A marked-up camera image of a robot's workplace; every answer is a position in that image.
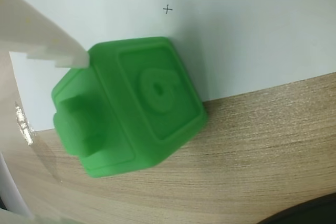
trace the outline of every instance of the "wooden table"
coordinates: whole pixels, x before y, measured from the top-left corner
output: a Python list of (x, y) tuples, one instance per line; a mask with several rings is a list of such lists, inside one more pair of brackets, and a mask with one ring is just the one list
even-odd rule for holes
[(33, 213), (85, 223), (256, 223), (336, 190), (336, 73), (204, 103), (207, 127), (161, 165), (91, 178), (54, 130), (28, 146), (0, 54), (0, 150)]

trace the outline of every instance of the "dark object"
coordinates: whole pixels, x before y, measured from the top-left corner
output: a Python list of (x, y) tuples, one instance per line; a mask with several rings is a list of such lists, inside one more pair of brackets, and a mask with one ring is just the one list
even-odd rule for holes
[(336, 194), (308, 201), (273, 215), (259, 224), (335, 224)]
[(1, 198), (0, 198), (0, 208), (7, 210), (5, 204), (2, 202)]

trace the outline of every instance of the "green toy block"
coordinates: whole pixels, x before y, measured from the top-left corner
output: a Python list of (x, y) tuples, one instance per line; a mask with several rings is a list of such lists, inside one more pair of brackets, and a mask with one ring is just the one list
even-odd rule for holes
[(166, 38), (104, 42), (90, 67), (52, 91), (55, 129), (93, 177), (157, 165), (204, 126), (206, 112)]

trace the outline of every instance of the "white paper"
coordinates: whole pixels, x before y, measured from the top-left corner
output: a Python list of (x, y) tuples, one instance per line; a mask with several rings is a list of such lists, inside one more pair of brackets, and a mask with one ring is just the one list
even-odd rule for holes
[[(336, 0), (26, 1), (86, 49), (171, 38), (204, 101), (336, 71)], [(11, 56), (32, 126), (53, 128), (50, 92), (66, 71)]]

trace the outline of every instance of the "white plastic piece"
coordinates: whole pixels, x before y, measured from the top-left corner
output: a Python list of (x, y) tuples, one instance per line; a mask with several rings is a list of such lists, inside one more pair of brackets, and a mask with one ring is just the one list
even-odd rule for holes
[(87, 51), (24, 0), (0, 0), (0, 50), (54, 60), (55, 67), (89, 66)]

